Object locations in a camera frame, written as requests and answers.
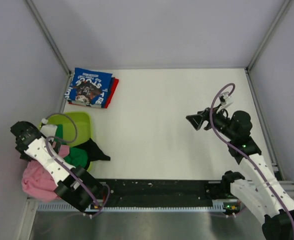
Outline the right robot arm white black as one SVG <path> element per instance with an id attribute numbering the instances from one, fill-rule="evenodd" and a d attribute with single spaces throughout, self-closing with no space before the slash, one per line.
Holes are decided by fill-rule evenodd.
<path id="1" fill-rule="evenodd" d="M 206 108 L 186 116 L 195 130 L 219 132 L 229 139 L 226 143 L 230 155 L 249 176 L 251 182 L 239 172 L 227 171 L 221 179 L 220 192 L 226 198 L 239 199 L 261 224 L 267 240 L 294 240 L 294 200 L 282 187 L 268 167 L 262 151 L 251 137 L 253 127 L 250 115 L 242 110 L 228 117 L 226 110 Z"/>

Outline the pink t shirt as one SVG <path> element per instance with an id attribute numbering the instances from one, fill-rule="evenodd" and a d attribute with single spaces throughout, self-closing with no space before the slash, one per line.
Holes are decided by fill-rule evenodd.
<path id="1" fill-rule="evenodd" d="M 21 184 L 26 194 L 41 202 L 49 203 L 60 198 L 54 192 L 57 188 L 54 179 L 37 160 L 27 164 L 22 174 Z"/>

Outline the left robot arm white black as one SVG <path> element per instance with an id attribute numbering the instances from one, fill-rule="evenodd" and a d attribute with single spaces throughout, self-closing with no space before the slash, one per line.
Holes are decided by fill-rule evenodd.
<path id="1" fill-rule="evenodd" d="M 73 166 L 60 157 L 52 148 L 50 138 L 45 137 L 32 123 L 18 121 L 10 127 L 15 136 L 15 149 L 38 161 L 53 178 L 54 192 L 60 199 L 85 212 L 90 205 L 100 206 L 97 196 L 104 186 L 86 169 Z"/>

